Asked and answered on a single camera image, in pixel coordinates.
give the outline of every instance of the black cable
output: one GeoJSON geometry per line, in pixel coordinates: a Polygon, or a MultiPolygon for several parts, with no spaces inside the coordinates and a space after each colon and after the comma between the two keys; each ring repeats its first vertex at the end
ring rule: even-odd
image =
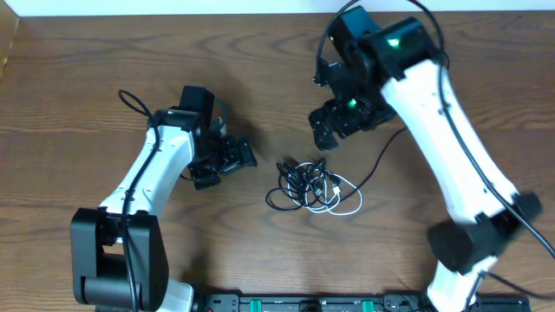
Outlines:
{"type": "Polygon", "coordinates": [[[547,301],[555,300],[555,293],[551,293],[551,294],[548,294],[548,295],[536,294],[535,292],[532,292],[530,290],[523,289],[522,287],[520,287],[519,285],[517,285],[515,283],[511,283],[511,282],[507,281],[505,278],[503,278],[501,276],[498,276],[495,273],[483,271],[482,275],[489,276],[489,277],[493,278],[494,280],[496,280],[496,281],[498,281],[502,284],[505,284],[506,286],[508,286],[512,289],[517,290],[522,295],[529,296],[531,298],[535,298],[535,299],[539,299],[539,300],[547,300],[547,301]]]}
{"type": "Polygon", "coordinates": [[[326,178],[333,174],[325,168],[326,159],[320,159],[315,165],[307,165],[304,172],[303,168],[296,168],[288,162],[277,163],[276,167],[279,171],[279,177],[277,177],[278,187],[271,189],[266,194],[265,201],[268,206],[277,211],[297,211],[303,206],[312,206],[316,202],[319,202],[322,205],[327,205],[327,203],[320,200],[323,196],[323,182],[326,178]],[[316,171],[318,171],[318,175],[315,177],[314,173],[316,171]],[[290,185],[290,187],[283,186],[283,179],[290,185]],[[283,208],[275,205],[271,201],[271,195],[276,191],[281,191],[287,198],[297,201],[300,205],[291,208],[283,208]],[[306,199],[306,195],[310,193],[314,196],[314,200],[312,202],[309,202],[306,199]]]}
{"type": "MultiPolygon", "coordinates": [[[[374,167],[372,168],[372,171],[370,171],[369,175],[355,188],[353,192],[349,193],[349,195],[346,195],[344,198],[341,198],[340,202],[343,202],[347,198],[350,198],[351,196],[356,194],[356,192],[360,190],[360,188],[366,182],[368,182],[370,178],[372,178],[372,175],[374,175],[374,172],[377,169],[378,165],[380,164],[380,160],[382,159],[382,156],[385,153],[385,151],[388,149],[389,144],[391,144],[391,142],[393,142],[393,140],[405,130],[407,130],[406,127],[396,131],[391,136],[391,138],[389,138],[388,142],[383,147],[382,151],[380,152],[380,155],[375,161],[374,167]]],[[[277,211],[297,211],[301,209],[303,206],[305,207],[313,206],[316,202],[322,205],[329,205],[329,203],[325,203],[320,199],[323,196],[322,195],[323,193],[322,192],[320,192],[319,194],[317,193],[318,190],[321,191],[323,189],[323,181],[325,179],[329,179],[330,177],[332,177],[333,179],[333,176],[334,176],[332,172],[330,172],[325,168],[325,165],[326,165],[325,159],[320,159],[315,165],[308,165],[306,167],[306,170],[302,172],[301,171],[302,169],[295,168],[295,166],[289,163],[286,163],[286,162],[281,164],[277,163],[276,167],[277,167],[277,170],[279,171],[279,177],[277,178],[278,187],[271,189],[266,194],[266,198],[265,198],[266,204],[277,211]],[[315,178],[314,176],[315,171],[319,171],[320,172],[319,174],[321,175],[319,176],[319,179],[317,179],[315,182],[311,182],[315,178]],[[284,187],[282,185],[283,183],[282,179],[284,179],[290,185],[289,188],[284,187]],[[283,208],[275,205],[271,201],[271,195],[273,192],[276,192],[276,191],[281,191],[287,198],[296,200],[300,205],[297,205],[291,208],[283,208]],[[312,196],[314,197],[314,200],[312,202],[308,202],[306,200],[305,195],[307,194],[312,194],[312,196]]]]}
{"type": "Polygon", "coordinates": [[[148,154],[147,159],[145,160],[145,162],[142,164],[139,171],[135,175],[133,181],[129,185],[129,188],[125,191],[123,207],[121,208],[121,232],[122,232],[121,243],[123,244],[123,253],[125,255],[125,262],[127,266],[127,278],[129,279],[129,288],[131,289],[131,300],[133,303],[133,312],[137,312],[140,308],[140,303],[139,303],[139,294],[137,294],[137,289],[136,289],[137,286],[135,284],[133,264],[131,263],[131,253],[129,250],[129,232],[127,230],[127,213],[129,210],[129,202],[133,199],[135,187],[139,183],[140,177],[146,171],[148,164],[150,164],[156,152],[158,152],[158,147],[160,146],[160,133],[158,131],[158,127],[154,125],[154,117],[150,113],[150,110],[148,110],[148,107],[145,104],[143,104],[143,102],[139,100],[139,98],[137,98],[135,95],[131,94],[130,92],[121,90],[121,89],[118,91],[118,96],[120,97],[121,101],[123,101],[128,107],[131,107],[135,112],[139,114],[144,114],[146,115],[146,117],[148,117],[150,127],[153,128],[154,137],[155,137],[153,149],[148,154]],[[133,100],[135,100],[140,105],[140,107],[142,107],[143,111],[140,111],[137,107],[134,107],[133,105],[129,104],[129,102],[127,102],[123,98],[123,94],[128,95],[133,100]]]}
{"type": "Polygon", "coordinates": [[[356,191],[360,190],[361,187],[370,179],[372,178],[372,176],[374,175],[375,169],[377,169],[378,164],[380,163],[380,160],[382,159],[383,154],[385,153],[385,151],[388,149],[389,144],[391,144],[391,142],[393,142],[393,140],[397,137],[397,135],[401,134],[402,132],[404,132],[405,130],[407,130],[406,127],[404,127],[401,130],[397,130],[397,132],[393,133],[393,135],[391,136],[391,138],[389,138],[388,143],[386,143],[386,145],[383,147],[382,151],[380,152],[380,155],[378,156],[378,158],[375,160],[374,163],[374,167],[372,168],[372,171],[369,173],[369,175],[364,178],[364,180],[356,187],[356,189],[351,192],[349,195],[345,196],[344,198],[341,198],[341,201],[345,201],[347,200],[349,197],[355,195],[356,191]]]}
{"type": "MultiPolygon", "coordinates": [[[[421,3],[419,3],[416,0],[408,0],[409,2],[413,3],[414,5],[416,5],[417,7],[419,7],[422,11],[424,11],[424,13],[428,16],[428,18],[430,19],[430,21],[432,22],[432,24],[435,27],[435,30],[437,31],[437,36],[439,39],[439,44],[440,44],[440,55],[445,55],[445,40],[443,37],[443,32],[441,31],[441,27],[438,24],[437,20],[434,17],[434,14],[432,12],[430,12],[428,10],[428,8],[426,8],[424,5],[422,5],[421,3]]],[[[511,204],[509,204],[505,198],[503,198],[503,196],[495,189],[495,187],[493,186],[493,183],[487,178],[486,174],[482,171],[482,169],[480,168],[480,166],[478,165],[478,163],[476,162],[476,159],[474,158],[474,156],[472,155],[472,153],[470,152],[470,150],[468,149],[467,144],[465,143],[465,141],[462,139],[462,137],[460,136],[459,130],[457,129],[456,125],[453,122],[453,119],[451,118],[451,114],[449,113],[449,108],[450,105],[446,102],[445,100],[445,95],[444,95],[444,90],[443,90],[443,62],[440,62],[440,66],[439,66],[439,74],[438,74],[438,89],[439,89],[439,95],[440,95],[440,100],[441,100],[441,106],[442,106],[442,112],[445,114],[447,122],[449,123],[449,126],[451,127],[451,130],[453,131],[453,134],[455,136],[455,138],[457,139],[457,141],[459,142],[460,148],[463,150],[464,154],[468,157],[468,160],[470,160],[470,163],[472,164],[474,170],[478,173],[478,175],[480,176],[480,179],[482,180],[482,182],[484,182],[484,185],[486,185],[487,190],[492,193],[492,195],[499,200],[499,202],[509,211],[511,212],[511,214],[517,219],[519,220],[519,222],[524,225],[527,230],[529,230],[536,239],[538,239],[538,241],[545,247],[545,249],[551,254],[551,256],[553,257],[553,259],[555,259],[555,250],[553,249],[553,246],[547,241],[547,239],[545,239],[545,237],[543,237],[541,235],[541,233],[538,232],[538,230],[536,230],[530,223],[528,223],[527,220],[525,220],[518,211],[516,211],[516,209],[513,208],[513,206],[511,204]]],[[[520,286],[517,286],[514,283],[510,283],[507,280],[503,279],[500,276],[495,275],[494,273],[490,273],[490,272],[486,272],[483,271],[480,273],[481,275],[486,275],[486,276],[490,276],[493,277],[494,279],[496,279],[497,281],[504,283],[505,285],[521,292],[524,294],[534,294],[529,290],[523,289],[520,286]]],[[[537,297],[538,299],[546,299],[546,300],[555,300],[555,297],[552,297],[550,295],[538,295],[538,294],[534,294],[534,297],[537,297]]]]}
{"type": "Polygon", "coordinates": [[[328,30],[330,30],[331,24],[340,16],[345,10],[347,10],[351,5],[359,2],[360,0],[350,0],[347,4],[345,4],[328,22],[328,25],[323,30],[322,38],[320,38],[320,43],[318,44],[318,52],[316,54],[316,74],[314,76],[314,81],[318,84],[321,84],[320,81],[320,59],[322,58],[322,50],[323,44],[326,41],[326,36],[328,35],[328,30]]]}

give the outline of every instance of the wood grain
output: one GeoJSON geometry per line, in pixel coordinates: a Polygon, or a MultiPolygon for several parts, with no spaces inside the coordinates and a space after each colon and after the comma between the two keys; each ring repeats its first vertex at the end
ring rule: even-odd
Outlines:
{"type": "MultiPolygon", "coordinates": [[[[376,14],[381,24],[408,14],[376,14]]],[[[171,274],[245,293],[362,293],[425,289],[436,260],[426,229],[447,217],[434,175],[409,134],[363,188],[363,209],[333,218],[264,203],[284,156],[325,156],[358,181],[400,120],[318,153],[307,121],[331,97],[316,87],[314,55],[330,15],[25,18],[0,84],[0,307],[91,310],[71,289],[69,222],[96,207],[142,147],[145,119],[125,88],[154,110],[206,86],[230,109],[230,133],[251,136],[259,168],[196,192],[179,181],[161,229],[171,274]]],[[[536,223],[555,242],[555,14],[441,13],[460,101],[502,171],[539,194],[536,223]]],[[[324,54],[333,57],[327,47],[324,54]]],[[[555,290],[552,259],[525,234],[495,272],[555,290]]],[[[484,292],[507,292],[486,281],[484,292]]],[[[536,310],[555,305],[534,302],[536,310]]]]}

